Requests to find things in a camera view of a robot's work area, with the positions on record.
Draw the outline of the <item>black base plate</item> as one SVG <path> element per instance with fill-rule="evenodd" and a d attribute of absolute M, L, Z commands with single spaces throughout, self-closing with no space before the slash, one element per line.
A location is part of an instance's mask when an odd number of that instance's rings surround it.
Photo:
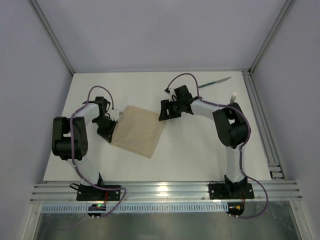
<path fill-rule="evenodd" d="M 211 200 L 252 200 L 255 198 L 253 187 L 250 183 L 240 187 L 231 187 L 225 183 L 211 181 L 208 184 L 208 193 Z"/>
<path fill-rule="evenodd" d="M 104 185 L 103 188 L 111 190 L 100 190 L 90 185 L 71 183 L 69 187 L 77 192 L 76 200 L 84 201 L 119 201 L 121 186 Z"/>

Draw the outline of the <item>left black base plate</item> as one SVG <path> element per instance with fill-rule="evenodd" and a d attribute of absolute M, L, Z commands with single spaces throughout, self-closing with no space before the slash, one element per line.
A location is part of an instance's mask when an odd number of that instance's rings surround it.
<path fill-rule="evenodd" d="M 111 190 L 100 190 L 90 185 L 71 183 L 69 187 L 77 192 L 76 200 L 84 201 L 119 201 L 121 186 L 104 185 L 103 188 Z"/>

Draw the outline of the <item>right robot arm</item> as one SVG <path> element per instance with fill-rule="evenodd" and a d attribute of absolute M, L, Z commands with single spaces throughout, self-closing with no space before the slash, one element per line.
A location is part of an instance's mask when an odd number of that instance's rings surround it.
<path fill-rule="evenodd" d="M 250 136 L 248 122 L 236 102 L 219 106 L 193 97 L 186 85 L 164 90 L 169 99 L 160 102 L 158 120 L 180 118 L 182 113 L 208 118 L 214 122 L 218 139 L 226 150 L 226 174 L 224 182 L 211 181 L 208 185 L 211 200 L 241 199 L 252 190 L 248 177 L 243 173 L 243 144 Z"/>

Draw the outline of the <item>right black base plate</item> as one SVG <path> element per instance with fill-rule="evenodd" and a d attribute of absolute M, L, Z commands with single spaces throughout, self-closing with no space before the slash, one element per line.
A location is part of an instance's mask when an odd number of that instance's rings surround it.
<path fill-rule="evenodd" d="M 250 183 L 240 187 L 231 187 L 225 183 L 211 181 L 208 184 L 208 193 L 211 200 L 252 200 L 255 198 L 253 187 Z"/>

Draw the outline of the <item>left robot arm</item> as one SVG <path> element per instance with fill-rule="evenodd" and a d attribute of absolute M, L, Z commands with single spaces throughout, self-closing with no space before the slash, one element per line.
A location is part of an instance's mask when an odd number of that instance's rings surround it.
<path fill-rule="evenodd" d="M 74 169 L 82 186 L 105 189 L 101 174 L 87 156 L 87 126 L 96 125 L 97 135 L 110 144 L 122 114 L 113 107 L 113 103 L 98 96 L 83 102 L 70 117 L 53 119 L 51 151 Z"/>

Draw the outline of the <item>green handled knife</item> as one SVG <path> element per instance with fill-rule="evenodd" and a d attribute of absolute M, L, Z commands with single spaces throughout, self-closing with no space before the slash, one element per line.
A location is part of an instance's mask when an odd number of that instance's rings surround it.
<path fill-rule="evenodd" d="M 227 80 L 229 80 L 231 78 L 232 78 L 231 76 L 228 76 L 228 77 L 225 77 L 225 78 L 222 78 L 222 79 L 219 79 L 219 80 L 208 82 L 208 83 L 199 85 L 198 88 L 201 89 L 201 88 L 205 88 L 205 87 L 208 87 L 208 86 L 211 86 L 211 85 L 214 85 L 214 84 L 223 83 L 223 82 L 225 82 L 225 81 L 227 81 Z"/>

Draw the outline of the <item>black controller board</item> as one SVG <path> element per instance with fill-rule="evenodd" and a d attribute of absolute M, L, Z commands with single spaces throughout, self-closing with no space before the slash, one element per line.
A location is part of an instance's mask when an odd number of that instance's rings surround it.
<path fill-rule="evenodd" d="M 92 219 L 100 219 L 107 213 L 107 206 L 104 203 L 95 203 L 88 207 L 87 214 Z"/>
<path fill-rule="evenodd" d="M 243 214 L 245 205 L 241 202 L 230 202 L 228 203 L 227 214 L 229 217 L 238 218 Z"/>

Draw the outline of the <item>right black controller board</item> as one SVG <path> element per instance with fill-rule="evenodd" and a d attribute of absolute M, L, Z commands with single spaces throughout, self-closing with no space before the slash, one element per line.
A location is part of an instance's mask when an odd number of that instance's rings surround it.
<path fill-rule="evenodd" d="M 229 217 L 238 218 L 243 214 L 245 205 L 241 202 L 230 202 L 228 203 L 227 214 Z"/>

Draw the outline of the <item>right side aluminium rail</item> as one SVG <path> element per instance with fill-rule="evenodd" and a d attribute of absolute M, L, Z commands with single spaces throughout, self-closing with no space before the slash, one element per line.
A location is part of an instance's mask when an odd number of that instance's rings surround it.
<path fill-rule="evenodd" d="M 248 69 L 242 71 L 242 77 L 248 93 L 253 115 L 257 125 L 257 131 L 262 143 L 263 151 L 266 156 L 269 173 L 272 180 L 284 180 L 286 176 L 280 162 L 280 155 L 272 137 L 263 106 L 256 89 L 254 79 Z"/>

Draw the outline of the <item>aluminium frame post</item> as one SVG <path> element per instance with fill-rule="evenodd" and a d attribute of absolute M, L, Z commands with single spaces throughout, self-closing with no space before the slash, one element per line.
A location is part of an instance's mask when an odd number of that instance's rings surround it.
<path fill-rule="evenodd" d="M 279 13 L 277 14 L 273 24 L 271 25 L 271 28 L 269 29 L 261 47 L 259 48 L 252 64 L 251 67 L 248 69 L 248 72 L 250 75 L 252 75 L 256 68 L 258 67 L 259 63 L 261 62 L 263 56 L 266 54 L 267 50 L 273 43 L 277 33 L 281 29 L 283 23 L 285 22 L 287 16 L 291 12 L 291 9 L 295 5 L 296 1 L 295 0 L 285 0 L 284 4 L 282 5 Z"/>
<path fill-rule="evenodd" d="M 68 59 L 60 41 L 58 40 L 48 18 L 46 17 L 44 11 L 42 10 L 39 2 L 37 0 L 28 0 L 30 6 L 32 7 L 33 11 L 35 12 L 37 18 L 40 21 L 40 24 L 43 26 L 45 32 L 47 33 L 50 41 L 52 42 L 53 46 L 55 47 L 56 51 L 58 52 L 61 60 L 63 61 L 64 65 L 68 69 L 71 76 L 74 76 L 75 70 Z"/>

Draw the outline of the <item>left black controller board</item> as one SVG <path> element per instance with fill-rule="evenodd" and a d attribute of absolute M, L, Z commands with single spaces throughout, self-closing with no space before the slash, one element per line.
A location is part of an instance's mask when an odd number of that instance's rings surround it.
<path fill-rule="evenodd" d="M 87 214 L 92 219 L 100 219 L 107 213 L 107 206 L 104 203 L 95 203 L 88 207 Z"/>

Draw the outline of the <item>aluminium mounting rail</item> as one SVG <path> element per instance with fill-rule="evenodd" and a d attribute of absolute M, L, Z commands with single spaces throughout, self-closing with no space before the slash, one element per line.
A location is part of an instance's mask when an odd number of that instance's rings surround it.
<path fill-rule="evenodd" d="M 34 186 L 31 203 L 73 203 L 77 192 L 70 188 L 70 181 L 49 181 Z M 303 196 L 296 181 L 267 180 L 261 185 L 250 182 L 251 189 L 242 197 L 230 198 L 228 194 L 211 189 L 207 181 L 120 181 L 106 182 L 107 185 L 120 185 L 126 191 L 126 202 L 174 203 L 174 202 L 234 202 L 241 199 L 249 201 L 300 201 Z"/>

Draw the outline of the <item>left aluminium frame post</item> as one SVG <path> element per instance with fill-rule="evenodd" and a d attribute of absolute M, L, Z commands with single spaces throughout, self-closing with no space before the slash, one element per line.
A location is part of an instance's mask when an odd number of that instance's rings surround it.
<path fill-rule="evenodd" d="M 53 46 L 55 47 L 56 51 L 58 52 L 61 60 L 63 61 L 64 65 L 68 69 L 71 76 L 74 76 L 75 70 L 68 59 L 60 41 L 58 40 L 48 18 L 46 17 L 44 11 L 42 10 L 39 2 L 37 0 L 28 0 L 30 6 L 32 7 L 33 11 L 35 12 L 37 18 L 40 21 L 40 24 L 43 26 L 45 32 L 47 33 L 50 41 L 52 42 Z"/>

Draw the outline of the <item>green handled fork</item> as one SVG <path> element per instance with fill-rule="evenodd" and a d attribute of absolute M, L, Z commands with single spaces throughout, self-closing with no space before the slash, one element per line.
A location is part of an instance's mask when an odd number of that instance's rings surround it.
<path fill-rule="evenodd" d="M 232 95 L 231 95 L 231 97 L 230 97 L 229 103 L 230 103 L 230 104 L 231 104 L 231 103 L 234 103 L 235 100 L 236 100 L 236 98 L 237 98 L 237 96 L 238 96 L 238 93 L 237 93 L 237 92 L 233 92 Z"/>

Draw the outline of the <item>beige cloth napkin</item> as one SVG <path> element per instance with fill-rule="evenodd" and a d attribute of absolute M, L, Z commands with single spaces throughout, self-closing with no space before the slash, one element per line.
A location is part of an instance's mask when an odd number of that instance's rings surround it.
<path fill-rule="evenodd" d="M 116 124 L 111 145 L 151 158 L 165 125 L 157 113 L 128 105 Z"/>

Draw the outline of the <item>right aluminium frame post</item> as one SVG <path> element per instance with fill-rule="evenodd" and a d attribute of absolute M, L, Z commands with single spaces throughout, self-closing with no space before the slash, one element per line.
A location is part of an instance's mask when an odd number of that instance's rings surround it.
<path fill-rule="evenodd" d="M 282 5 L 279 13 L 277 14 L 273 24 L 271 25 L 271 28 L 269 29 L 261 47 L 259 48 L 252 64 L 251 67 L 248 69 L 248 72 L 250 75 L 252 75 L 256 68 L 258 67 L 259 63 L 261 62 L 263 56 L 266 54 L 267 50 L 273 43 L 277 33 L 281 29 L 283 23 L 285 22 L 287 16 L 291 12 L 291 9 L 295 5 L 296 1 L 295 0 L 285 0 L 284 4 Z"/>

